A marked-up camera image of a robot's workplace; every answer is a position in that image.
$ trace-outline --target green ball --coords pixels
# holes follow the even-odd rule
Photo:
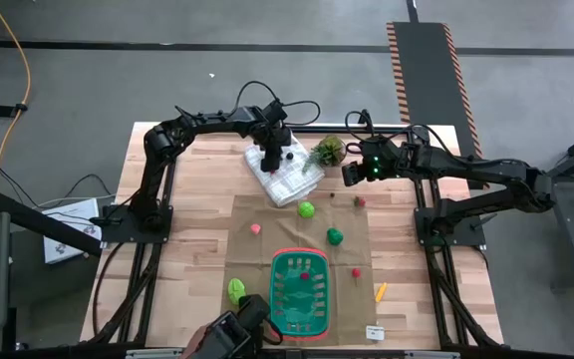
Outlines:
[[[329,240],[331,245],[338,245],[343,241],[343,233],[340,230],[331,227],[327,229],[327,240]]]
[[[298,214],[303,218],[311,218],[314,216],[314,204],[310,202],[302,202],[298,205]]]

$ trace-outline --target teal basket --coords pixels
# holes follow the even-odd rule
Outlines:
[[[329,264],[313,248],[284,248],[271,265],[271,320],[286,340],[318,340],[329,328]]]

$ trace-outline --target pink toy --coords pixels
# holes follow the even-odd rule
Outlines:
[[[260,233],[260,224],[254,223],[251,225],[251,231],[258,235],[258,233]]]

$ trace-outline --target white label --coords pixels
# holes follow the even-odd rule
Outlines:
[[[385,340],[385,328],[367,325],[367,339]]]

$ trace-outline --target yellow stick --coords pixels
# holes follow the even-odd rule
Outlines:
[[[380,286],[380,289],[378,289],[378,295],[376,295],[376,303],[380,303],[380,301],[383,299],[383,296],[385,295],[386,290],[387,283],[383,283],[383,285]]]

